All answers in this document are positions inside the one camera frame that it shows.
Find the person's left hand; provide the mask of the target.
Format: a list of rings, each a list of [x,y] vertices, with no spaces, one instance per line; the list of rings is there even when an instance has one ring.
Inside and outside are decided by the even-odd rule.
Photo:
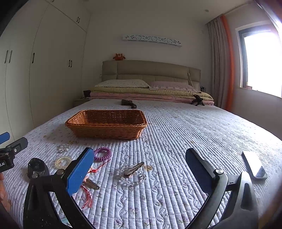
[[[1,196],[1,203],[3,204],[5,210],[7,212],[10,212],[11,210],[11,203],[8,200],[8,194],[6,192],[5,186],[4,186],[4,175],[3,173],[0,173],[0,196]]]

